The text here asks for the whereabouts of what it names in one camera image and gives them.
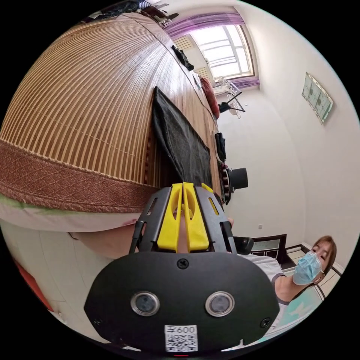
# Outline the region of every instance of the red cloth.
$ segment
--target red cloth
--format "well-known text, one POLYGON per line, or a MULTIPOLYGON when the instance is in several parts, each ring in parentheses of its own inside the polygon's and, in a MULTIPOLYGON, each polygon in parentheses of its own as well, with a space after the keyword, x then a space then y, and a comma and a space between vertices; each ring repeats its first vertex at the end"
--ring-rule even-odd
POLYGON ((21 276, 24 278, 24 280, 27 282, 31 290, 35 293, 35 295, 40 299, 40 301, 50 310, 51 312, 54 312, 53 308, 49 304, 49 302, 46 300, 44 294, 40 290, 36 280, 15 260, 13 259, 16 266, 18 267, 21 276))
POLYGON ((199 77, 200 77, 202 89, 203 89, 206 99, 210 105, 210 109, 211 109, 212 113, 216 116, 216 118, 218 119, 220 117, 220 110, 219 110, 218 101, 216 100, 216 96, 214 94, 213 87, 211 86, 211 84, 209 83, 209 81, 207 79, 205 79, 201 76, 199 76, 199 77))

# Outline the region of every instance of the camera lens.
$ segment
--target camera lens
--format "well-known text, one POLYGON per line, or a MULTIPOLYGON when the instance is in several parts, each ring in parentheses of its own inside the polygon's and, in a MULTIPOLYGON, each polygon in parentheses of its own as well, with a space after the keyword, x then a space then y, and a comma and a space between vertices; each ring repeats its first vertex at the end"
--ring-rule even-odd
POLYGON ((229 293, 218 291, 207 298, 205 309, 209 315, 221 317, 228 315, 233 310, 234 305, 235 300, 229 293))
POLYGON ((141 316, 152 316, 156 314, 160 307, 159 299, 151 292, 139 292, 131 299, 131 308, 141 316))

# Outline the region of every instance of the surgical mask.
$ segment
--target surgical mask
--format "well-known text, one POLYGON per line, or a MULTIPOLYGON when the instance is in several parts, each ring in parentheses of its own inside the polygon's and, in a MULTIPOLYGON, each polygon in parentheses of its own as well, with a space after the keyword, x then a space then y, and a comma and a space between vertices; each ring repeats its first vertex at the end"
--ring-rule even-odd
POLYGON ((298 261, 292 280, 296 285, 308 285, 320 272, 324 273, 319 258, 314 252, 309 251, 298 261))

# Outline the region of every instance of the window frame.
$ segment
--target window frame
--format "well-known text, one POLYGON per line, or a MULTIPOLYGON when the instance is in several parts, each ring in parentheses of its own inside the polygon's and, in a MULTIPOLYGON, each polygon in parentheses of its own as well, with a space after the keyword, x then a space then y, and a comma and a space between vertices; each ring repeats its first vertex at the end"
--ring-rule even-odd
POLYGON ((238 32, 238 34, 240 36, 241 42, 242 42, 241 46, 239 46, 239 45, 236 46, 234 44, 233 39, 231 38, 230 32, 227 29, 227 25, 218 26, 218 27, 223 28, 223 30, 224 30, 224 32, 225 32, 225 34, 227 36, 227 39, 210 41, 210 42, 203 43, 201 45, 198 44, 196 38, 190 33, 191 38, 193 39, 194 43, 197 45, 200 52, 202 53, 202 55, 203 55, 203 57, 205 59, 205 62, 207 63, 207 65, 209 67, 209 70, 211 72, 211 75, 212 75, 215 82, 220 81, 222 78, 229 80, 229 79, 233 79, 233 78, 249 77, 249 76, 254 76, 255 75, 254 74, 254 64, 253 64, 253 61, 252 61, 252 56, 251 56, 251 52, 250 52, 250 49, 249 49, 248 40, 246 38, 246 35, 245 35, 241 25, 228 25, 228 26, 234 26, 235 29, 237 30, 237 32, 238 32), (220 41, 228 41, 229 44, 228 45, 214 46, 214 47, 208 48, 206 50, 201 49, 201 47, 204 46, 204 45, 209 45, 209 44, 213 44, 213 43, 215 44, 215 43, 220 42, 220 41), (217 59, 217 60, 213 60, 213 61, 209 61, 209 60, 206 59, 204 51, 213 50, 213 49, 220 49, 221 47, 228 47, 228 46, 231 47, 232 52, 233 52, 233 56, 225 57, 225 58, 221 58, 221 59, 217 59), (249 68, 249 71, 247 71, 247 72, 242 71, 241 65, 240 65, 240 59, 239 59, 239 56, 238 56, 238 53, 237 53, 236 49, 244 49, 245 57, 246 57, 246 61, 247 61, 247 66, 249 68), (216 64, 214 65, 214 63, 216 63, 216 62, 223 62, 226 59, 229 59, 229 61, 226 62, 225 64, 221 63, 221 64, 218 64, 218 65, 216 65, 216 64), (235 62, 239 66, 239 70, 240 70, 239 73, 228 74, 226 76, 214 76, 213 71, 212 71, 213 68, 216 68, 218 66, 231 64, 231 63, 235 63, 235 62))

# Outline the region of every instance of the purple curtain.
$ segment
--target purple curtain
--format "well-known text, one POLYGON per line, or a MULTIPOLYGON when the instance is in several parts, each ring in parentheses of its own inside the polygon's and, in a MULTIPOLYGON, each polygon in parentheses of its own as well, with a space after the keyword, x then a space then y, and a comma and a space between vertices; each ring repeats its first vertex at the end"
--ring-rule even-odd
POLYGON ((200 30, 214 26, 242 24, 245 24, 245 22, 240 14, 236 11, 211 12, 207 14, 194 15, 185 19, 171 22, 164 28, 164 30, 173 40, 175 40, 194 30, 200 30))
POLYGON ((230 79, 230 81, 240 90, 246 87, 260 85, 260 79, 258 76, 250 76, 248 78, 235 78, 230 79))

